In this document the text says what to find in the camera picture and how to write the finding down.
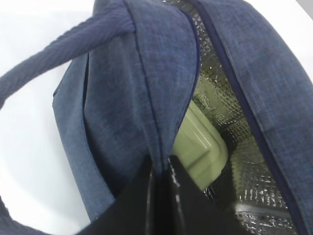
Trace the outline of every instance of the denim-like fabric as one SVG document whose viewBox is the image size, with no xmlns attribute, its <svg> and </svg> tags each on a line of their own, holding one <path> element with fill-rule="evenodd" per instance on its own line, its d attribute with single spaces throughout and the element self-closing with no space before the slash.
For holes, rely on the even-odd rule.
<svg viewBox="0 0 313 235">
<path fill-rule="evenodd" d="M 48 235 L 31 227 L 22 225 L 10 217 L 0 216 L 0 235 Z"/>
<path fill-rule="evenodd" d="M 241 0 L 201 2 L 307 230 L 313 234 L 312 83 L 281 37 L 250 4 Z"/>
<path fill-rule="evenodd" d="M 87 55 L 75 59 L 53 101 L 91 220 L 114 201 L 145 157 L 152 158 L 156 172 L 166 169 L 196 82 L 197 46 L 187 17 L 160 1 L 127 5 L 136 33 L 91 51 L 87 70 Z"/>
<path fill-rule="evenodd" d="M 133 21 L 123 0 L 116 0 L 0 76 L 0 110 L 9 96 L 35 77 L 128 32 L 134 32 Z"/>
</svg>

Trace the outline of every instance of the foil lining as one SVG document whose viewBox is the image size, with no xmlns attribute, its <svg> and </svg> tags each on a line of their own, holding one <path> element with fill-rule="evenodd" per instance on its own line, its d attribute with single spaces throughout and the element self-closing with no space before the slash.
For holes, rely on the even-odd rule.
<svg viewBox="0 0 313 235">
<path fill-rule="evenodd" d="M 264 162 L 197 10 L 183 0 L 163 2 L 187 12 L 197 29 L 201 71 L 193 101 L 219 131 L 230 153 L 222 179 L 209 186 L 206 195 L 217 204 L 224 203 L 220 207 L 233 211 L 252 234 L 296 235 L 286 203 Z M 223 175 L 230 176 L 228 189 L 225 189 L 227 181 Z M 223 195 L 227 191 L 231 196 Z"/>
<path fill-rule="evenodd" d="M 253 136 L 237 145 L 230 161 L 238 201 L 287 209 Z"/>
<path fill-rule="evenodd" d="M 255 235 L 297 235 L 290 219 L 253 214 L 239 214 L 237 218 Z"/>
</svg>

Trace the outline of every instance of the fabric strap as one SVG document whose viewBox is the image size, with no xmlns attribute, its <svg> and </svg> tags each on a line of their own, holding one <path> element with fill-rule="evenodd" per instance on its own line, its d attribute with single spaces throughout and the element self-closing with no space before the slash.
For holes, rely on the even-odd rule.
<svg viewBox="0 0 313 235">
<path fill-rule="evenodd" d="M 134 32 L 122 2 L 116 2 L 56 39 L 0 77 L 0 109 L 5 100 L 40 74 L 83 55 L 112 38 Z"/>
</svg>

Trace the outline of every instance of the stitching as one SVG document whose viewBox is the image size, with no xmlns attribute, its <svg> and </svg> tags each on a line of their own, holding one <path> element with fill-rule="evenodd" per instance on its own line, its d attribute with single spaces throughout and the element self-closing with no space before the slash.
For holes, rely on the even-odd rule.
<svg viewBox="0 0 313 235">
<path fill-rule="evenodd" d="M 147 88 L 148 100 L 149 100 L 150 108 L 151 108 L 151 114 L 152 114 L 152 117 L 153 117 L 153 120 L 154 120 L 154 123 L 155 123 L 156 133 L 157 133 L 157 137 L 158 137 L 158 145 L 159 145 L 159 151 L 160 151 L 160 161 L 161 161 L 161 167 L 162 167 L 162 171 L 163 171 L 165 169 L 164 162 L 162 160 L 163 146 L 162 146 L 159 126 L 158 126 L 158 123 L 157 123 L 156 113 L 155 113 L 153 102 L 152 102 L 152 98 L 151 98 L 151 92 L 150 92 L 150 88 L 148 86 L 148 76 L 147 76 L 146 70 L 144 68 L 143 58 L 142 58 L 142 55 L 141 55 L 140 49 L 139 49 L 136 23 L 134 21 L 134 17 L 132 15 L 131 11 L 130 11 L 130 8 L 129 8 L 128 4 L 126 3 L 125 0 L 123 0 L 123 1 L 124 1 L 125 5 L 126 5 L 127 11 L 129 12 L 129 14 L 131 16 L 131 19 L 133 20 L 134 27 L 135 27 L 134 35 L 135 35 L 136 50 L 138 52 L 138 56 L 139 56 L 140 64 L 141 64 L 141 68 L 142 68 L 142 72 L 143 72 L 143 75 L 144 75 L 144 78 L 145 78 L 145 84 L 146 84 L 146 88 Z"/>
</svg>

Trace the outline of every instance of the white surface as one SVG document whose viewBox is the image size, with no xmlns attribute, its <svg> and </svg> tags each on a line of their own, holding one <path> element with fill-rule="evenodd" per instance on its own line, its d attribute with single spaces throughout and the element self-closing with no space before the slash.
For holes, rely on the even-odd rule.
<svg viewBox="0 0 313 235">
<path fill-rule="evenodd" d="M 295 0 L 249 0 L 313 78 L 313 21 Z M 0 74 L 86 19 L 93 0 L 0 0 Z M 0 111 L 0 195 L 12 217 L 56 235 L 89 222 L 51 108 L 66 65 L 38 77 Z"/>
</svg>

